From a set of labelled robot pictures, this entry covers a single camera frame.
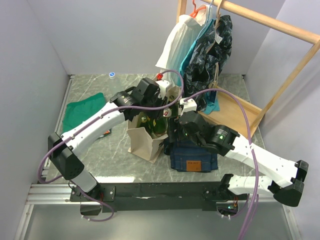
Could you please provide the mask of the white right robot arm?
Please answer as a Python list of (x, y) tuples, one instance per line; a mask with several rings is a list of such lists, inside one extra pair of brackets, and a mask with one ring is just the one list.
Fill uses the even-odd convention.
[(225, 156), (257, 170), (258, 176), (225, 174), (219, 187), (220, 196), (258, 194), (273, 197), (279, 203), (297, 207), (303, 195), (309, 164), (279, 157), (222, 124), (210, 124), (196, 111), (167, 120), (170, 142), (190, 140), (200, 149)]

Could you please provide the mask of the beige canvas tote bag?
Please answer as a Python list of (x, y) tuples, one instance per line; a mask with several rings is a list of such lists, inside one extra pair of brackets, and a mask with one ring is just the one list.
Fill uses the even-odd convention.
[(148, 134), (143, 127), (139, 127), (140, 117), (144, 112), (135, 116), (132, 121), (127, 122), (127, 134), (130, 139), (129, 153), (138, 156), (150, 163), (155, 163), (161, 150), (164, 140), (168, 137), (167, 131), (162, 136), (156, 136), (153, 132), (153, 119), (148, 117), (151, 134)]

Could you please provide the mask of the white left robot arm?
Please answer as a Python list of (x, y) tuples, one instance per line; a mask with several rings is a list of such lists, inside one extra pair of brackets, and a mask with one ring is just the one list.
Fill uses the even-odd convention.
[(166, 104), (166, 93), (171, 88), (167, 80), (154, 81), (142, 78), (137, 86), (119, 90), (93, 116), (77, 127), (48, 138), (48, 147), (58, 146), (50, 155), (50, 160), (64, 179), (72, 181), (82, 189), (82, 195), (88, 201), (96, 200), (100, 195), (99, 184), (86, 170), (80, 160), (82, 152), (94, 143), (105, 131), (127, 121), (133, 120), (142, 110), (131, 106), (160, 107)]

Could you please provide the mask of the clear bottle blue cap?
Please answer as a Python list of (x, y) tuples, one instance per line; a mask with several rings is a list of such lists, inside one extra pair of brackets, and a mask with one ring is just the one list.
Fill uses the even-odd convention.
[(119, 80), (118, 76), (115, 72), (109, 73), (109, 88), (111, 92), (111, 97), (116, 95), (118, 92), (122, 90), (121, 81)]

